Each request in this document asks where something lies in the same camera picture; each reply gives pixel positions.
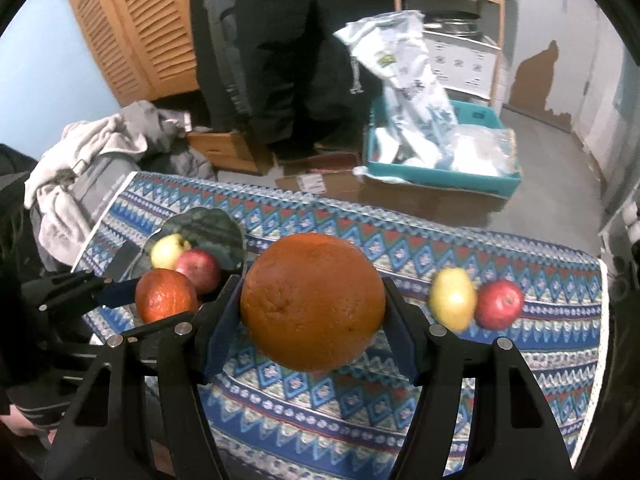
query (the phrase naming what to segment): silver bolt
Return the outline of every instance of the silver bolt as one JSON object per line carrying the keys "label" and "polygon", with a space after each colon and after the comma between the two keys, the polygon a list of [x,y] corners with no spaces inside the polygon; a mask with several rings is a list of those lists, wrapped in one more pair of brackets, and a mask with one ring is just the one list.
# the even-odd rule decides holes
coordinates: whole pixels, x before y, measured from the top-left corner
{"label": "silver bolt", "polygon": [[193,326],[191,326],[191,323],[183,321],[182,323],[178,323],[174,327],[174,332],[177,333],[177,335],[187,335],[189,332],[191,332],[192,328]]}
{"label": "silver bolt", "polygon": [[511,339],[507,339],[505,337],[499,337],[498,346],[503,350],[511,350],[513,348],[513,343],[511,342]]}
{"label": "silver bolt", "polygon": [[111,348],[116,348],[116,346],[120,346],[123,341],[124,338],[120,334],[116,334],[107,339],[107,345]]}
{"label": "silver bolt", "polygon": [[431,335],[434,335],[436,337],[447,335],[447,329],[442,325],[431,325],[429,327],[429,332],[431,333]]}

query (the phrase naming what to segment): large orange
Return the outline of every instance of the large orange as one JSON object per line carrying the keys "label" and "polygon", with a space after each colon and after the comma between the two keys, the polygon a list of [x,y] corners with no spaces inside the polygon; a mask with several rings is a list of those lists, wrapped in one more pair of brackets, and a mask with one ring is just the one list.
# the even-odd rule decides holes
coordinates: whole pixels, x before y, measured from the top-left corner
{"label": "large orange", "polygon": [[268,357],[293,370],[332,370],[359,357],[385,314],[382,280],[341,238],[281,238],[247,273],[242,322]]}
{"label": "large orange", "polygon": [[145,323],[180,312],[198,310],[198,298],[190,280],[181,272],[153,269],[136,285],[136,309]]}

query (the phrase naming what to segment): tablecloth white edge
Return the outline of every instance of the tablecloth white edge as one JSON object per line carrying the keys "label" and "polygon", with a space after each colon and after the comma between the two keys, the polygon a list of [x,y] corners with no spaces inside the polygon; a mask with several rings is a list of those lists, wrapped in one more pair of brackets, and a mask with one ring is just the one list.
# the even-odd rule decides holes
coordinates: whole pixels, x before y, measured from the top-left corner
{"label": "tablecloth white edge", "polygon": [[89,236],[87,237],[87,239],[84,241],[84,243],[82,244],[82,250],[78,253],[78,256],[76,256],[76,260],[74,262],[74,266],[72,267],[71,271],[75,272],[76,267],[78,266],[78,264],[80,263],[80,259],[82,258],[82,255],[84,254],[84,252],[86,251],[87,246],[89,245],[89,243],[91,242],[91,240],[94,239],[94,236],[96,234],[96,232],[98,231],[98,227],[100,227],[100,224],[102,223],[102,219],[104,218],[104,216],[109,212],[109,209],[111,209],[111,206],[113,205],[113,203],[116,201],[117,197],[120,196],[120,194],[126,189],[126,187],[129,185],[129,183],[132,181],[132,179],[139,173],[139,171],[132,171],[131,173],[129,173],[124,181],[122,182],[121,186],[118,188],[118,190],[116,191],[116,193],[113,195],[113,198],[111,200],[109,200],[109,203],[107,204],[107,207],[104,209],[104,211],[102,212],[102,214],[100,215],[100,218],[97,219],[97,221],[95,222],[94,228],[91,229],[91,233],[89,234]]}
{"label": "tablecloth white edge", "polygon": [[584,417],[584,423],[580,428],[578,434],[578,440],[575,443],[574,452],[571,455],[571,466],[575,467],[582,452],[582,446],[584,446],[589,430],[591,429],[591,423],[593,422],[593,416],[595,415],[596,408],[598,407],[598,400],[600,399],[600,390],[602,389],[602,381],[604,380],[604,372],[607,368],[607,351],[609,351],[609,286],[607,283],[607,264],[602,260],[598,260],[600,263],[600,272],[602,273],[602,314],[600,317],[600,345],[598,347],[598,364],[596,364],[596,372],[593,378],[593,387],[591,388],[591,397],[589,398],[589,405],[587,406],[587,413]]}

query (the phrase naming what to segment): gray floor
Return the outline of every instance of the gray floor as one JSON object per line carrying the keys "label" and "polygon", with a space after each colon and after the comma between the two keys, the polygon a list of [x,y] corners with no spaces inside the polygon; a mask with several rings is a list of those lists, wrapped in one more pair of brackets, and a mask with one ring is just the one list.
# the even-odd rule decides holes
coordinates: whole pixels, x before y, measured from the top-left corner
{"label": "gray floor", "polygon": [[[587,156],[569,134],[504,110],[500,117],[516,132],[522,183],[504,210],[493,215],[488,229],[566,245],[596,256],[602,216],[600,183]],[[282,176],[273,168],[266,176],[220,171],[222,182],[276,187]]]}

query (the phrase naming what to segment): blue wall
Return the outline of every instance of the blue wall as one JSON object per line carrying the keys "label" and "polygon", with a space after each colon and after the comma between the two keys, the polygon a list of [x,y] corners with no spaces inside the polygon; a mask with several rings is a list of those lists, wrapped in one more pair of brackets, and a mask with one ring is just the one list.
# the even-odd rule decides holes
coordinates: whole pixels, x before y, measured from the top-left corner
{"label": "blue wall", "polygon": [[27,0],[0,37],[0,142],[40,158],[67,124],[118,108],[68,0]]}

